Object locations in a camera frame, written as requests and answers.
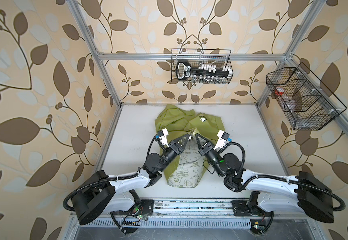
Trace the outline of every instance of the robotic arm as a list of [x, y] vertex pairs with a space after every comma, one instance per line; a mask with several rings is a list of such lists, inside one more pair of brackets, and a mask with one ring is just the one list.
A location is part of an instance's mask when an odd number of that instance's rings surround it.
[[[156, 184], [162, 177], [159, 172], [184, 151], [192, 137], [185, 134], [167, 143], [167, 135], [167, 130], [163, 129], [154, 136], [146, 161], [137, 172], [115, 176], [106, 175], [100, 170], [71, 192], [64, 199], [63, 206], [76, 212], [81, 225], [90, 223], [103, 211], [122, 210], [129, 214], [136, 213], [141, 200], [134, 189]], [[259, 216], [276, 210], [302, 212], [318, 221], [332, 223], [333, 211], [345, 208], [342, 199], [307, 172], [300, 172], [299, 176], [275, 176], [244, 169], [244, 148], [236, 142], [231, 142], [226, 132], [219, 131], [217, 136], [219, 140], [214, 145], [207, 138], [196, 134], [199, 153], [206, 157], [218, 176], [225, 177], [225, 187], [234, 192], [252, 191], [246, 205], [248, 213]], [[161, 155], [149, 154], [154, 141], [162, 148]], [[230, 145], [236, 145], [242, 150], [241, 161], [231, 153], [221, 157], [220, 154]], [[339, 207], [333, 208], [333, 198], [340, 202]]]

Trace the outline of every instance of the wire basket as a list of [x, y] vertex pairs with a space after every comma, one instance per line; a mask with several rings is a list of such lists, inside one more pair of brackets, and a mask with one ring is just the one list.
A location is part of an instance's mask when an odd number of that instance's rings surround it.
[[[282, 108], [293, 130], [320, 130], [347, 108], [343, 102], [310, 70], [319, 81], [315, 87], [306, 77], [306, 65], [281, 68], [266, 75], [266, 84]], [[342, 106], [334, 107], [331, 98]]]
[[233, 77], [231, 50], [171, 50], [171, 83], [229, 84]]

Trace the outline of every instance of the leaf-patterned wall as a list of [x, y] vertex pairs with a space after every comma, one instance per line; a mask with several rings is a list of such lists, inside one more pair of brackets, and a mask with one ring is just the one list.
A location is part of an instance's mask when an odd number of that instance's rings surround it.
[[265, 88], [265, 75], [274, 61], [232, 61], [230, 84], [171, 81], [165, 61], [105, 61], [106, 69], [124, 103], [255, 103]]
[[164, 48], [284, 53], [312, 1], [78, 0], [99, 51]]
[[63, 0], [0, 0], [0, 239], [56, 240], [95, 165], [115, 107], [81, 36]]
[[[348, 1], [327, 0], [296, 53], [348, 107]], [[346, 203], [335, 222], [323, 224], [333, 240], [348, 240], [348, 137], [333, 121], [320, 131], [291, 131], [276, 100], [262, 106], [272, 137], [291, 174], [312, 173]], [[343, 113], [348, 117], [348, 109]]]

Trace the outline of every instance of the green garment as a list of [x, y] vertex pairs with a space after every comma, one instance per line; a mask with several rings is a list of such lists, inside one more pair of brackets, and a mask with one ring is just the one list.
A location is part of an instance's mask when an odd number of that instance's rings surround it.
[[[156, 131], [167, 128], [167, 141], [181, 137], [186, 133], [195, 135], [199, 132], [214, 144], [218, 140], [219, 130], [225, 131], [220, 117], [199, 113], [192, 109], [185, 111], [175, 105], [167, 104], [166, 108], [155, 120]], [[206, 169], [203, 167], [204, 157], [198, 152], [196, 139], [187, 143], [185, 151], [164, 170], [167, 184], [173, 187], [195, 187], [198, 185]]]

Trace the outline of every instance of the black wire mesh basket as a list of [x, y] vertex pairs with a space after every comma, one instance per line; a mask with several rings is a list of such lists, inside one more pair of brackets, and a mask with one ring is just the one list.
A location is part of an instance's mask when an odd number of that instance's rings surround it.
[[[319, 86], [316, 87], [309, 80], [308, 73], [319, 80]], [[281, 68], [268, 73], [266, 84], [272, 92], [272, 98], [277, 100], [293, 130], [320, 130], [347, 109], [343, 102], [303, 63], [300, 63], [297, 68]]]
[[229, 84], [234, 72], [231, 50], [180, 49], [171, 50], [171, 83]]

